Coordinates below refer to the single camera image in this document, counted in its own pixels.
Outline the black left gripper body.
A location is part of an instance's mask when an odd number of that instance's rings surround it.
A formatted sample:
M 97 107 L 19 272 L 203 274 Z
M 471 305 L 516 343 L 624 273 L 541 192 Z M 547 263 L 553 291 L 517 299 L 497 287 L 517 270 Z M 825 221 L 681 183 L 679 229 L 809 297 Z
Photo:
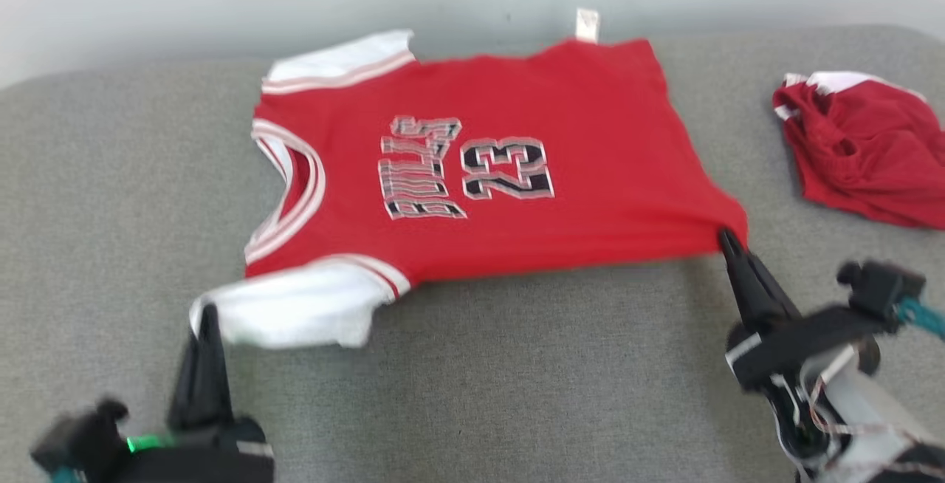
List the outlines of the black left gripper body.
M 129 454 L 111 482 L 274 482 L 272 446 L 257 420 L 183 434 L 129 436 Z

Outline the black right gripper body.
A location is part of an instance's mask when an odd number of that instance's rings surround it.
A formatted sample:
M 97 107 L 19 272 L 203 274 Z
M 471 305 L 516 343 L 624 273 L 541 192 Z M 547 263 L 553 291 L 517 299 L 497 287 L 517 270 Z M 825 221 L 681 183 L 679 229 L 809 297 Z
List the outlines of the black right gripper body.
M 726 362 L 743 390 L 758 390 L 773 374 L 799 371 L 810 357 L 883 332 L 883 322 L 836 306 L 750 335 L 726 352 Z

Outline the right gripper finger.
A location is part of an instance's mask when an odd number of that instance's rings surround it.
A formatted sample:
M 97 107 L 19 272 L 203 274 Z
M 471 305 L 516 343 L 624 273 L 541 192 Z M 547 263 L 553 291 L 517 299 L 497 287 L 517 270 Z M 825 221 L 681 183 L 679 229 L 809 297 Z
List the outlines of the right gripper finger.
M 780 323 L 799 319 L 801 314 L 799 310 L 797 310 L 797 306 L 793 304 L 793 301 L 791 301 L 786 292 L 783 291 L 779 282 L 777 282 L 776 278 L 770 273 L 769 268 L 767 268 L 762 261 L 758 264 L 758 271 L 771 298 L 772 318 L 769 323 L 769 329 Z
M 760 259 L 743 245 L 733 230 L 718 233 L 729 283 L 742 324 L 749 332 L 765 332 L 772 318 L 771 298 L 758 271 Z

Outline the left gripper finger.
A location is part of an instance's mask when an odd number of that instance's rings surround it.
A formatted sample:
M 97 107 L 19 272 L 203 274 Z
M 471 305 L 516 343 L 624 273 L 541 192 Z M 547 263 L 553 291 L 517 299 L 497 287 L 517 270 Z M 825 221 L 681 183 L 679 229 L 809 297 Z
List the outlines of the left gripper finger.
M 232 394 L 230 394 L 230 384 L 227 379 L 225 349 L 215 304 L 207 304 L 203 308 L 203 341 L 209 355 L 207 358 L 210 378 L 208 383 L 213 392 L 213 401 L 210 405 L 215 422 L 232 422 L 234 420 Z
M 169 429 L 197 429 L 206 426 L 209 422 L 202 385 L 204 307 L 204 304 L 200 304 L 198 308 L 198 331 L 189 331 L 182 358 L 180 358 L 179 371 L 168 408 Z

